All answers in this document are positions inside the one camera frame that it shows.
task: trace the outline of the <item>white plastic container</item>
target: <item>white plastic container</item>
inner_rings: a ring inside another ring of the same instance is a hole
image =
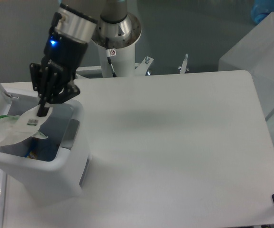
[[[0,115],[21,115],[38,102],[37,93],[5,90],[0,84]],[[83,117],[84,110],[78,101],[55,105],[51,116],[40,128],[58,146],[55,159],[47,162],[23,157],[28,149],[28,140],[25,140],[0,147],[0,168],[33,192],[79,195],[89,161]]]

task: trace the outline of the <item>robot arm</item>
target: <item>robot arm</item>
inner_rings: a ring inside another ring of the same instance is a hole
[[[47,103],[60,104],[80,94],[73,81],[99,17],[117,22],[126,15],[126,0],[63,0],[53,16],[41,64],[29,66],[40,98],[38,116],[47,115]]]

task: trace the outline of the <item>white tabletop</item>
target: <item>white tabletop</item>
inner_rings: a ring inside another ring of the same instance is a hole
[[[249,73],[75,83],[93,155],[83,195],[45,203],[9,178],[4,228],[274,223],[274,149]]]

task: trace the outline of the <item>blue object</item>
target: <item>blue object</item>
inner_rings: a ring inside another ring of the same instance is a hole
[[[53,47],[57,44],[57,42],[54,41],[54,40],[51,40],[50,43],[51,43],[51,45],[52,45]]]
[[[274,12],[274,0],[255,0],[251,10],[251,17],[258,24],[271,12]]]

